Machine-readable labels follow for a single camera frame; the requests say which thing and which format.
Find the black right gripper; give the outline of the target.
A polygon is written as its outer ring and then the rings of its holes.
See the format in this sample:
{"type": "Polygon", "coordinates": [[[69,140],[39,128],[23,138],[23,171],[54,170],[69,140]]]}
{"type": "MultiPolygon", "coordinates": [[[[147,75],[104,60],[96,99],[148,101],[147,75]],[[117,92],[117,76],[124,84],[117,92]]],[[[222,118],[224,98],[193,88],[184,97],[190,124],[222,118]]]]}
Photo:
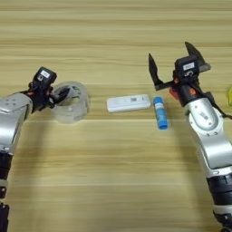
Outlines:
{"type": "MultiPolygon", "coordinates": [[[[211,65],[205,61],[200,51],[191,43],[185,42],[189,55],[195,55],[198,60],[198,68],[201,73],[209,71],[211,65]]],[[[152,57],[149,54],[149,72],[151,79],[157,91],[170,88],[172,95],[179,100],[182,107],[188,103],[207,98],[211,103],[214,103],[214,98],[211,92],[203,92],[199,87],[198,73],[191,73],[187,76],[180,76],[178,72],[174,71],[172,80],[163,82],[158,76],[158,68],[152,57]]]]}

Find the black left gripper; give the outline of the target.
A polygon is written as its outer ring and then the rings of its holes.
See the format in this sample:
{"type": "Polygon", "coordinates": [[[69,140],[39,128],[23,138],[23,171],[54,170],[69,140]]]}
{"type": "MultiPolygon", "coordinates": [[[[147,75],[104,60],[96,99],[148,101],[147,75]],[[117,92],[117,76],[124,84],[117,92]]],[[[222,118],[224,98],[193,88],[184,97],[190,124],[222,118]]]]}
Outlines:
{"type": "MultiPolygon", "coordinates": [[[[52,94],[51,82],[30,82],[28,89],[22,91],[22,94],[29,97],[33,103],[33,112],[42,111],[44,108],[50,105],[50,97],[52,94]]],[[[62,87],[53,93],[53,102],[58,104],[62,102],[69,94],[70,89],[68,87],[62,87]]]]}

